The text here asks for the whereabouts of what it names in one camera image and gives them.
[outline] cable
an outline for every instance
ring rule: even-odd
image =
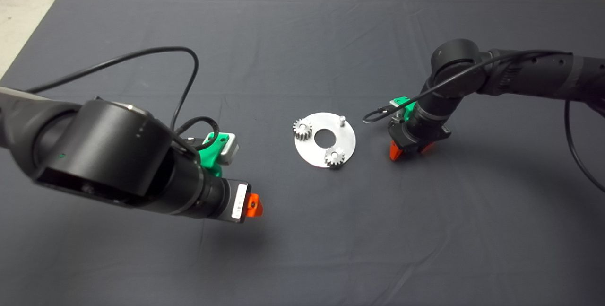
[[[495,62],[501,61],[501,60],[508,60],[511,58],[518,58],[519,56],[523,56],[523,55],[528,55],[528,54],[543,54],[543,55],[550,55],[550,54],[571,54],[570,52],[562,52],[562,51],[558,51],[558,50],[525,50],[525,51],[517,51],[517,52],[510,52],[508,54],[504,54],[501,56],[496,56],[495,58],[491,58],[489,60],[485,60],[483,62],[480,62],[478,64],[475,64],[467,69],[465,69],[464,71],[461,71],[455,75],[452,75],[451,77],[449,77],[448,79],[445,79],[443,82],[441,82],[440,84],[433,86],[432,88],[420,93],[419,95],[411,98],[410,100],[406,101],[405,103],[399,105],[399,106],[392,106],[392,105],[386,105],[383,107],[379,107],[376,110],[369,112],[369,114],[366,114],[365,116],[363,116],[363,122],[364,123],[373,123],[373,122],[377,122],[383,118],[386,118],[387,116],[389,116],[390,114],[394,114],[395,112],[401,110],[402,108],[405,108],[407,105],[410,105],[412,103],[415,103],[416,101],[419,101],[420,99],[422,99],[422,97],[426,97],[427,95],[431,94],[432,92],[435,92],[436,90],[439,90],[439,88],[442,88],[443,86],[446,86],[447,84],[449,84],[450,82],[453,82],[454,80],[457,80],[458,78],[462,77],[463,75],[466,75],[467,73],[470,73],[472,71],[475,71],[477,69],[481,69],[482,67],[486,66],[486,65],[490,65],[493,64]],[[371,116],[375,115],[375,114],[379,114],[378,117],[375,118],[371,118]]]
[[[130,52],[128,54],[118,56],[117,58],[113,58],[111,60],[101,62],[100,64],[93,65],[91,67],[88,67],[87,69],[83,69],[83,70],[71,73],[69,75],[63,76],[62,78],[59,78],[57,80],[47,82],[46,84],[42,84],[42,85],[30,88],[29,90],[26,90],[26,92],[33,93],[33,94],[40,93],[42,91],[50,90],[51,88],[55,88],[57,86],[67,84],[68,82],[72,82],[74,80],[80,79],[81,77],[90,75],[94,72],[106,69],[107,67],[119,64],[121,62],[131,60],[134,58],[138,58],[140,56],[144,56],[144,55],[148,55],[148,54],[156,54],[156,53],[160,53],[160,52],[187,52],[193,58],[193,61],[194,61],[194,67],[193,67],[193,71],[191,73],[191,77],[190,77],[189,81],[187,82],[187,86],[185,87],[183,94],[181,95],[181,97],[179,99],[179,104],[177,105],[177,108],[173,114],[173,118],[171,119],[171,122],[170,122],[170,129],[174,130],[174,125],[177,122],[177,118],[179,117],[181,108],[183,107],[184,101],[187,98],[187,94],[189,93],[191,86],[193,85],[193,82],[195,81],[195,76],[197,75],[197,71],[199,68],[199,59],[197,57],[197,54],[195,54],[195,52],[188,47],[183,47],[183,46],[154,47],[151,49],[144,49],[144,50],[139,50],[136,52]]]
[[[586,168],[586,166],[584,166],[584,163],[581,161],[581,159],[578,156],[578,153],[575,150],[575,146],[573,145],[573,139],[572,139],[572,136],[571,136],[571,127],[569,125],[569,106],[570,106],[570,102],[569,102],[569,100],[566,100],[565,101],[565,112],[564,112],[564,118],[565,118],[565,136],[567,137],[567,140],[568,140],[569,151],[571,151],[571,155],[573,157],[573,160],[575,161],[576,164],[578,164],[579,169],[582,170],[582,172],[584,173],[584,175],[594,185],[596,185],[597,188],[599,188],[602,192],[605,192],[605,186],[603,186],[603,184],[599,183],[599,181],[597,181],[596,178],[594,176],[592,176],[592,174],[588,171],[588,169]]]
[[[214,119],[212,119],[210,117],[205,117],[205,116],[191,118],[190,120],[186,121],[183,125],[181,125],[181,127],[179,127],[178,129],[176,129],[174,131],[174,133],[176,133],[177,135],[180,136],[183,132],[187,131],[190,127],[192,127],[194,124],[199,123],[199,122],[208,123],[210,125],[210,127],[212,127],[213,134],[212,134],[212,138],[210,138],[208,140],[208,142],[205,142],[201,146],[195,147],[195,149],[198,151],[201,149],[206,149],[209,146],[211,146],[214,142],[216,142],[216,139],[218,138],[218,133],[220,132],[220,130],[218,128],[218,123],[215,122]]]

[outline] white label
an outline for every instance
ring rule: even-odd
[[[247,184],[240,184],[237,187],[237,193],[235,195],[235,203],[233,203],[233,212],[231,213],[231,218],[239,219],[240,217],[242,217],[242,210],[244,210],[244,200],[246,199],[247,190]]]

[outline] green bracket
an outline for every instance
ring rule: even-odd
[[[204,144],[207,143],[208,140],[213,136],[214,132],[210,132],[206,136],[207,140],[204,142]],[[212,145],[198,151],[201,166],[203,166],[206,170],[208,170],[211,174],[216,177],[221,177],[223,175],[223,169],[216,162],[216,159],[218,159],[218,156],[221,154],[221,151],[223,151],[225,144],[227,144],[227,140],[229,140],[229,134],[218,133],[218,137],[216,138],[216,141],[212,143]]]
[[[393,99],[393,101],[391,101],[391,103],[393,103],[393,105],[395,105],[395,106],[400,106],[409,100],[410,99],[408,97],[398,97],[398,98]],[[408,121],[408,119],[410,119],[410,114],[414,110],[414,105],[415,105],[415,102],[411,103],[410,105],[407,105],[403,110],[399,110],[397,112],[397,116],[401,117],[401,114],[403,113],[404,121]]]

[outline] circular metal plate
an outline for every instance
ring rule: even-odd
[[[326,149],[317,145],[315,142],[315,134],[320,130],[330,130],[334,133],[337,141],[333,147],[341,148],[344,151],[344,161],[353,155],[355,151],[355,132],[351,125],[345,121],[344,126],[340,126],[340,116],[337,114],[330,114],[329,112],[318,112],[317,114],[311,114],[305,119],[311,122],[313,130],[311,131],[311,137],[308,140],[297,140],[294,138],[294,144],[301,157],[309,162],[312,166],[319,168],[327,168],[328,165],[324,161],[326,155]]]

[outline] gear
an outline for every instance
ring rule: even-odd
[[[308,140],[311,137],[312,126],[307,119],[298,119],[292,126],[294,137],[298,140]]]
[[[326,164],[330,168],[338,168],[344,163],[344,151],[341,148],[329,147],[326,149],[326,155],[324,157]]]

